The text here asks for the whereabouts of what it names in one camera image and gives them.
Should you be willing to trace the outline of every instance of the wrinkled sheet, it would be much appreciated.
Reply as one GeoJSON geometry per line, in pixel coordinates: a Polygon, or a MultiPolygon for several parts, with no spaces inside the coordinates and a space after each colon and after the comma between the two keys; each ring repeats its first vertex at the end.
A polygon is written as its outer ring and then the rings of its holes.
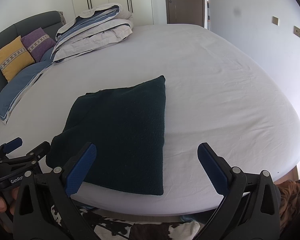
{"type": "MultiPolygon", "coordinates": [[[[51,142],[74,101],[87,92],[166,78],[162,196],[138,195],[83,183],[72,198],[105,210],[176,215],[210,210],[222,196],[197,158],[208,142],[231,166],[268,170],[273,180],[300,160],[300,121],[274,81],[235,46],[196,25],[135,27],[126,40],[47,70],[21,98],[0,144],[18,136],[21,156],[51,142]]],[[[40,165],[50,171],[45,160],[40,165]]]]}

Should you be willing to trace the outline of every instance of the wall plate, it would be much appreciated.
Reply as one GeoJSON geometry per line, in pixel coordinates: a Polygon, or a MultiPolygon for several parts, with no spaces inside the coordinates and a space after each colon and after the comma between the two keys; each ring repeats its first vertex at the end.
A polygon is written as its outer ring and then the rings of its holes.
{"type": "Polygon", "coordinates": [[[277,17],[272,17],[272,23],[275,24],[275,25],[279,25],[279,18],[277,17]]]}
{"type": "Polygon", "coordinates": [[[294,26],[293,33],[300,38],[300,28],[298,28],[297,26],[294,26]]]}

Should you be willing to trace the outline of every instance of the folded towel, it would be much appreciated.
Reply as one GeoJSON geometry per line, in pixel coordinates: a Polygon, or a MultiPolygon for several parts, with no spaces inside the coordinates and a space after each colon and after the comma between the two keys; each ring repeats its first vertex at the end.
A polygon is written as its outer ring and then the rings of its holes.
{"type": "Polygon", "coordinates": [[[84,181],[120,191],[162,195],[165,78],[88,93],[73,104],[46,156],[63,166],[87,142],[97,158],[84,181]]]}

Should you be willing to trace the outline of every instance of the throw pillow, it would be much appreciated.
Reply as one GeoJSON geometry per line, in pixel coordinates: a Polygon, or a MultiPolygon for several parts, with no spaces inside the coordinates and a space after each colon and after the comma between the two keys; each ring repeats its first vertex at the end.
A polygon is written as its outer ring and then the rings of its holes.
{"type": "Polygon", "coordinates": [[[43,54],[56,44],[42,28],[30,32],[21,41],[36,62],[40,62],[43,54]]]}
{"type": "Polygon", "coordinates": [[[23,46],[21,36],[0,49],[0,69],[8,82],[33,63],[34,59],[23,46]]]}

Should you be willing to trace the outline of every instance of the bed frame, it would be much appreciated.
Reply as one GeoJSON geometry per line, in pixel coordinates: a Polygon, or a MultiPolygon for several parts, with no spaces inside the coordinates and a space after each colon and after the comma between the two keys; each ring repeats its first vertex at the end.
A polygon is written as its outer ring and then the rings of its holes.
{"type": "MultiPolygon", "coordinates": [[[[18,36],[26,36],[35,29],[42,28],[53,40],[59,28],[65,24],[62,12],[50,11],[34,15],[17,22],[0,32],[0,49],[18,36]]],[[[0,70],[0,92],[6,86],[7,80],[0,70]]]]}

